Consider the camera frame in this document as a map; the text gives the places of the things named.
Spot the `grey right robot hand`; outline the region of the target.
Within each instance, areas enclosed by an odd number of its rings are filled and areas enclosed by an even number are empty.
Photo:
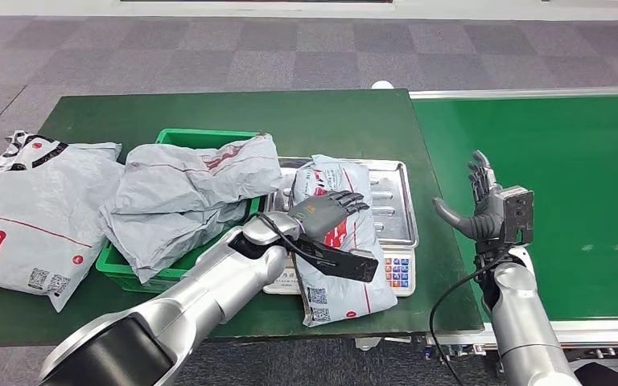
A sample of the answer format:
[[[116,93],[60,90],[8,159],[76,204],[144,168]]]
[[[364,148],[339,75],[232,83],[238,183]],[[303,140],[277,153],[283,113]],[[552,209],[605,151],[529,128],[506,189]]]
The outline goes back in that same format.
[[[497,182],[488,158],[480,151],[472,152],[468,163],[475,210],[472,216],[461,216],[441,198],[433,198],[437,215],[455,230],[474,241],[497,238],[504,223],[504,210],[498,197],[502,186]]]

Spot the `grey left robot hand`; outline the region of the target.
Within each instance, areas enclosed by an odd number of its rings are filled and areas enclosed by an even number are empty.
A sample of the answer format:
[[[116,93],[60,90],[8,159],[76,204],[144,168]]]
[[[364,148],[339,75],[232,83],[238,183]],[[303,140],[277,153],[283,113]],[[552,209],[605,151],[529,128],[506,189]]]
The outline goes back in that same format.
[[[321,241],[350,215],[368,210],[369,205],[363,199],[361,193],[328,191],[294,204],[288,215],[300,223],[307,237]]]

